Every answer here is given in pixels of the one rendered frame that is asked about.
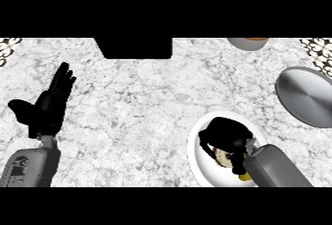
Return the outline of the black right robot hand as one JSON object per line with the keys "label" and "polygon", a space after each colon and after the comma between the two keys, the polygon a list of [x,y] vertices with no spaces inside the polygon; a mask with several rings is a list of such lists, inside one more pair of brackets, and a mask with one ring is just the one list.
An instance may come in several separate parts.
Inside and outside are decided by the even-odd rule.
{"label": "black right robot hand", "polygon": [[218,154],[210,147],[221,149],[231,154],[232,172],[244,175],[247,170],[243,166],[244,154],[247,153],[246,144],[253,138],[253,132],[240,121],[216,117],[209,127],[198,132],[200,146],[213,159]]}

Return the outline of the black and white patterned tile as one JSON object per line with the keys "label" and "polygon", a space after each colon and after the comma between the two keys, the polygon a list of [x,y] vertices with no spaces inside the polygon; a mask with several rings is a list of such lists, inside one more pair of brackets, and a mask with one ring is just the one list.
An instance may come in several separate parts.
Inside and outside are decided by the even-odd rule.
{"label": "black and white patterned tile", "polygon": [[300,42],[318,71],[332,79],[332,38],[302,38]]}
{"label": "black and white patterned tile", "polygon": [[17,51],[21,38],[0,38],[0,68],[7,65],[8,57]]}

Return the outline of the grey metal pan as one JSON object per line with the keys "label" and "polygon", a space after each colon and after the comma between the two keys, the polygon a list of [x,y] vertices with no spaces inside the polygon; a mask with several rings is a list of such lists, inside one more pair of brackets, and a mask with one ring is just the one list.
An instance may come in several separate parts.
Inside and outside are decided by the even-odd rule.
{"label": "grey metal pan", "polygon": [[308,125],[332,128],[332,79],[308,67],[285,69],[277,79],[285,110]]}

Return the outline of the black appliance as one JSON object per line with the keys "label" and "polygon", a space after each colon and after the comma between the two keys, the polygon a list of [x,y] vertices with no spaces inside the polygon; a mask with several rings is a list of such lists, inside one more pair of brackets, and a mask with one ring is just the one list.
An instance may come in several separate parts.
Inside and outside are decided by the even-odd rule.
{"label": "black appliance", "polygon": [[172,38],[97,38],[98,47],[107,59],[170,59]]}

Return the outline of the yellow cupcake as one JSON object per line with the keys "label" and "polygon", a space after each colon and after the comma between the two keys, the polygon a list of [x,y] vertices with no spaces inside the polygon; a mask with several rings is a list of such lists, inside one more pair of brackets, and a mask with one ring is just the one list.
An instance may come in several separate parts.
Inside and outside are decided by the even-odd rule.
{"label": "yellow cupcake", "polygon": [[[216,157],[218,157],[216,162],[218,162],[219,166],[225,167],[225,168],[234,168],[232,162],[231,162],[232,153],[228,153],[226,151],[223,151],[222,149],[218,149],[218,148],[215,148],[213,151],[216,153]],[[252,177],[250,173],[240,175],[241,181],[249,181],[252,179],[253,179],[253,177]]]}

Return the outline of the white plate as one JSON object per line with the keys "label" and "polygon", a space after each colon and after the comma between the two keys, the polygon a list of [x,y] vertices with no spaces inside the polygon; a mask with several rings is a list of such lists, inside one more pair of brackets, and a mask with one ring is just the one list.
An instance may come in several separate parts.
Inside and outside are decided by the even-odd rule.
{"label": "white plate", "polygon": [[197,181],[203,187],[256,187],[257,184],[252,180],[240,180],[240,176],[232,173],[231,168],[218,165],[216,160],[200,146],[198,132],[209,127],[210,121],[216,117],[237,120],[250,129],[257,139],[257,148],[268,144],[259,127],[241,114],[231,111],[209,112],[198,119],[188,137],[188,160]]}

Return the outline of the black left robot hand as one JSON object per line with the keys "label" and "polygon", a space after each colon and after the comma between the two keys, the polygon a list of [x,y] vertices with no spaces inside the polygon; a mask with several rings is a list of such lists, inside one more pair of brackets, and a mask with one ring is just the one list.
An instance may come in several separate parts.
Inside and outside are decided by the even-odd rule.
{"label": "black left robot hand", "polygon": [[39,95],[38,102],[30,104],[23,99],[12,99],[8,102],[8,106],[17,115],[17,121],[29,126],[29,137],[32,139],[58,134],[76,79],[70,64],[64,62],[55,73],[49,89]]}

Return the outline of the grey cup with orange content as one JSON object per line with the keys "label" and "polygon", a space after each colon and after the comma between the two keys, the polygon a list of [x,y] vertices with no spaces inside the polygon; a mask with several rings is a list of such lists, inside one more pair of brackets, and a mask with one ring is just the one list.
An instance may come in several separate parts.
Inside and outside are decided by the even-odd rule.
{"label": "grey cup with orange content", "polygon": [[229,38],[231,44],[244,51],[260,50],[268,42],[268,38],[247,39],[247,38]]}

